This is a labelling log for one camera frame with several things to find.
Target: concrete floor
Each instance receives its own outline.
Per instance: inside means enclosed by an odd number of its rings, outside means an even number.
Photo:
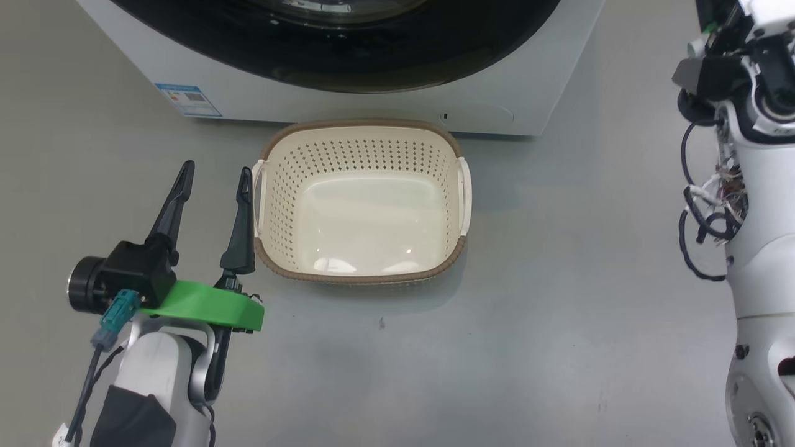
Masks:
[[[268,315],[233,339],[218,445],[732,445],[730,291],[677,247],[670,76],[697,34],[692,0],[607,0],[543,137],[462,137],[475,209],[442,278],[346,289],[259,266],[245,287]],[[178,273],[212,283],[238,172],[277,128],[182,118],[72,1],[0,2],[0,60],[0,433],[39,447],[71,417],[98,320],[68,306],[72,266],[143,240],[191,158]],[[709,134],[692,147],[707,174]]]

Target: teal connector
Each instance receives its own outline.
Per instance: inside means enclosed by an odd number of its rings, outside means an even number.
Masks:
[[[119,291],[111,307],[102,315],[99,329],[94,332],[91,344],[95,348],[102,348],[104,352],[109,352],[116,344],[118,334],[122,331],[124,325],[127,324],[127,321],[130,321],[140,308],[141,298],[138,296],[138,292],[129,289]]]

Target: beige basket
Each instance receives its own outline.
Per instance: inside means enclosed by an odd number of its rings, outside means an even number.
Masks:
[[[456,140],[424,122],[291,126],[252,172],[254,245],[287,278],[417,281],[448,269],[466,243],[469,168]]]

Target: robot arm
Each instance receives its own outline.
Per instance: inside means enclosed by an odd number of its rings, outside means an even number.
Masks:
[[[704,275],[683,253],[702,278],[727,279],[734,296],[726,404],[737,445],[795,447],[795,2],[697,4],[704,35],[673,80],[682,115],[715,126],[719,160],[706,184],[688,180],[683,217],[718,235],[727,275]],[[704,218],[700,203],[713,214]]]
[[[107,258],[84,258],[72,271],[68,286],[72,308],[104,314],[91,339],[95,357],[75,417],[69,426],[61,426],[53,447],[80,444],[91,389],[124,345],[95,371],[99,355],[110,351],[131,315],[126,354],[91,446],[214,445],[211,405],[223,384],[231,334],[260,330],[264,309],[252,300],[254,296],[242,293],[238,281],[239,274],[254,271],[253,185],[248,168],[240,176],[238,212],[229,247],[221,257],[221,278],[212,287],[177,281],[172,270],[179,261],[176,238],[192,178],[193,162],[187,161],[143,245],[121,242]],[[167,332],[168,328],[203,332],[206,341]]]

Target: washing machine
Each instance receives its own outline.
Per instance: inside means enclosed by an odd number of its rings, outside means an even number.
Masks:
[[[78,0],[188,117],[538,135],[604,0]]]

